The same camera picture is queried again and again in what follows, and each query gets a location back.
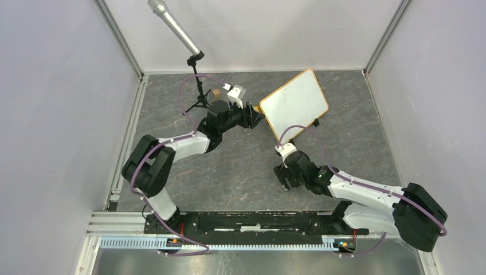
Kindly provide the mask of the yellow framed whiteboard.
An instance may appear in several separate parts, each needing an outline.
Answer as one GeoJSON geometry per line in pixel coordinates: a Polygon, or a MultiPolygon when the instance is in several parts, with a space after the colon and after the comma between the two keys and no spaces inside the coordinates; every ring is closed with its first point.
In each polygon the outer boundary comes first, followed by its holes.
{"type": "Polygon", "coordinates": [[[315,72],[307,69],[263,98],[259,107],[278,142],[299,135],[329,110],[315,72]]]}

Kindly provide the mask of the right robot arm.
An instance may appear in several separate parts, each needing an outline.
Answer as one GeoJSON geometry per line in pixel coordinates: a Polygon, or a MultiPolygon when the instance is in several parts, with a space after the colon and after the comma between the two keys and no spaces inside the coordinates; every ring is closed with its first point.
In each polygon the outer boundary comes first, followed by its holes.
{"type": "Polygon", "coordinates": [[[355,178],[336,167],[318,167],[294,148],[280,147],[276,154],[282,163],[274,173],[285,190],[303,186],[316,195],[341,199],[344,206],[331,218],[339,234],[351,229],[396,234],[423,252],[432,252],[445,235],[446,211],[419,184],[385,186],[355,178]]]}

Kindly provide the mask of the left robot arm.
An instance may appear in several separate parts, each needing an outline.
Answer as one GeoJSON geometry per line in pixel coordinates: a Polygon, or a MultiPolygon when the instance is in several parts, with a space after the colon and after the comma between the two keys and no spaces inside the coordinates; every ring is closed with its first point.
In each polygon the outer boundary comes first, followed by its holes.
{"type": "Polygon", "coordinates": [[[251,103],[239,107],[236,103],[217,100],[197,128],[185,135],[172,138],[144,135],[125,162],[121,175],[129,182],[131,191],[153,212],[158,226],[165,233],[174,233],[180,226],[179,208],[166,190],[173,164],[213,151],[226,131],[236,126],[253,129],[264,117],[251,103]]]}

